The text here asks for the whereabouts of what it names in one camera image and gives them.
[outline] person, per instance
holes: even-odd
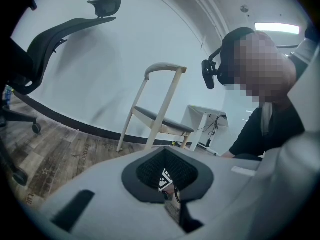
[[[224,85],[239,84],[247,96],[258,98],[260,106],[222,157],[260,161],[258,156],[305,131],[287,96],[308,67],[319,42],[314,27],[307,28],[305,37],[288,56],[262,31],[241,27],[225,36],[217,77]],[[269,118],[264,122],[266,111]]]

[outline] office chair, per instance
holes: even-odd
[[[98,0],[91,2],[94,3],[95,8],[101,7],[101,9],[98,10],[100,13],[98,18],[75,18],[61,25],[50,28],[39,34],[32,41],[27,52],[19,47],[11,38],[8,40],[6,47],[10,54],[10,71],[3,72],[0,79],[0,127],[5,127],[7,121],[32,122],[33,132],[36,134],[40,133],[41,126],[37,123],[37,119],[35,117],[14,112],[4,107],[2,100],[3,92],[6,85],[8,85],[12,87],[15,92],[18,92],[21,95],[28,95],[32,93],[41,85],[51,55],[56,53],[56,49],[67,41],[63,38],[75,32],[107,22],[112,22],[116,19],[115,17],[103,17],[106,15],[114,15],[120,8],[121,0]],[[13,178],[15,181],[18,184],[25,186],[28,181],[28,175],[15,166],[1,137],[0,154],[4,163],[13,172]]]
[[[145,108],[137,106],[137,103],[140,99],[142,91],[144,90],[147,82],[149,81],[149,74],[152,72],[156,72],[156,71],[175,71],[173,81],[172,81],[172,83],[169,87],[169,90],[165,96],[165,99],[164,99],[163,104],[160,108],[159,114],[153,113]],[[128,115],[126,122],[124,124],[124,128],[123,128],[123,131],[122,131],[122,134],[120,137],[120,141],[119,141],[118,147],[116,149],[117,152],[121,151],[121,146],[124,141],[126,131],[128,129],[132,115],[135,115],[141,122],[143,122],[146,126],[148,126],[151,129],[151,133],[149,135],[149,138],[148,138],[147,143],[144,148],[145,150],[152,148],[152,145],[154,144],[154,141],[155,141],[158,133],[183,136],[184,141],[181,145],[181,148],[184,149],[186,147],[187,142],[188,142],[188,138],[189,138],[190,134],[194,132],[194,130],[188,126],[181,124],[181,123],[177,123],[175,121],[172,121],[170,119],[165,118],[165,115],[166,115],[166,112],[167,112],[168,107],[170,105],[170,102],[171,102],[171,100],[174,96],[175,90],[178,86],[180,77],[186,71],[187,71],[186,67],[178,66],[178,65],[174,65],[174,64],[169,64],[169,63],[156,63],[156,64],[151,65],[145,71],[144,80],[143,80],[142,85],[138,91],[138,94],[135,97],[135,100],[132,104],[129,115]]]

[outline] white chair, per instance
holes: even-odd
[[[146,110],[142,107],[137,106],[138,100],[140,99],[141,93],[143,92],[147,81],[149,80],[149,74],[156,71],[175,71],[175,75],[173,78],[173,81],[170,85],[170,88],[165,96],[165,99],[163,101],[163,104],[160,108],[160,111],[158,114],[153,113],[149,110]],[[116,149],[117,152],[121,150],[122,143],[124,141],[130,120],[132,115],[135,115],[139,120],[141,120],[146,126],[148,126],[151,129],[151,133],[149,135],[148,141],[145,145],[145,150],[151,149],[152,145],[154,144],[154,141],[156,139],[156,136],[158,133],[162,134],[171,134],[171,135],[177,135],[177,136],[183,136],[184,140],[181,145],[181,148],[185,148],[188,138],[191,133],[194,132],[194,130],[190,127],[187,127],[183,124],[177,123],[175,121],[169,120],[165,118],[166,112],[168,110],[168,107],[170,105],[170,102],[172,100],[172,97],[175,93],[175,90],[177,88],[177,85],[179,83],[180,77],[182,73],[185,73],[187,71],[186,67],[178,66],[174,64],[169,63],[156,63],[150,66],[144,73],[144,80],[142,82],[142,85],[138,91],[137,96],[135,97],[135,100],[132,104],[130,113],[126,119],[121,138],[118,144],[118,147]]]

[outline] ceiling light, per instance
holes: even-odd
[[[300,28],[298,26],[281,23],[256,23],[255,29],[261,31],[287,32],[298,35]]]

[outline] gray chair seat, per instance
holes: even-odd
[[[134,107],[137,111],[139,111],[140,113],[144,114],[146,117],[152,119],[152,120],[156,120],[157,118],[157,114],[156,113],[153,113],[147,109],[144,109],[142,107],[139,107],[139,106],[135,106]],[[168,127],[171,127],[171,128],[175,128],[179,131],[182,131],[182,132],[187,132],[187,133],[193,133],[194,130],[188,126],[185,126],[181,123],[178,123],[178,122],[175,122],[175,121],[172,121],[168,118],[164,118],[163,119],[163,122],[162,122],[163,125],[165,126],[168,126]]]

